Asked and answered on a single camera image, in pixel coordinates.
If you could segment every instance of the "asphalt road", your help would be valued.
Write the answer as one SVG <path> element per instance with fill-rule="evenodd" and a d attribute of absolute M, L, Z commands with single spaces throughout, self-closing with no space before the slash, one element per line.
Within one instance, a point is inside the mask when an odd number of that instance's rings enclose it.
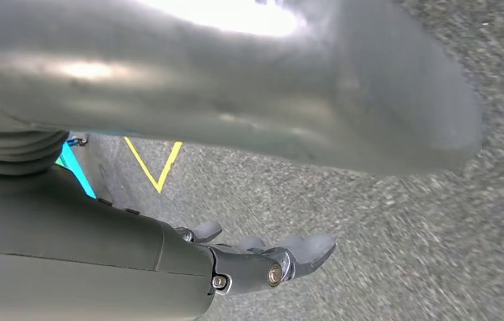
<path fill-rule="evenodd" d="M 101 193 L 119 205 L 174 226 L 220 221 L 221 241 L 337 237 L 318 273 L 217 298 L 202 320 L 504 320 L 504 0 L 397 2 L 457 55 L 485 102 L 484 149 L 459 173 L 373 177 L 184 144 L 158 194 L 122 138 L 91 138 Z M 172 143 L 132 142 L 159 176 Z"/>

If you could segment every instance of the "screw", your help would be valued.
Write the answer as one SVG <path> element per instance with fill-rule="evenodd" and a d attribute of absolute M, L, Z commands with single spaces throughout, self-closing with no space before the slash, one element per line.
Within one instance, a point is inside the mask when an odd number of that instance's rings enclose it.
<path fill-rule="evenodd" d="M 193 235 L 191 235 L 191 233 L 185 233 L 185 234 L 183 234 L 183 239 L 186 242 L 191 242 L 191 240 L 193 239 Z"/>
<path fill-rule="evenodd" d="M 213 276 L 213 280 L 211 282 L 211 285 L 215 289 L 223 289 L 225 286 L 227 286 L 227 279 L 224 276 Z"/>
<path fill-rule="evenodd" d="M 268 270 L 268 282 L 271 287 L 276 287 L 281 283 L 283 270 L 279 264 L 272 265 Z"/>

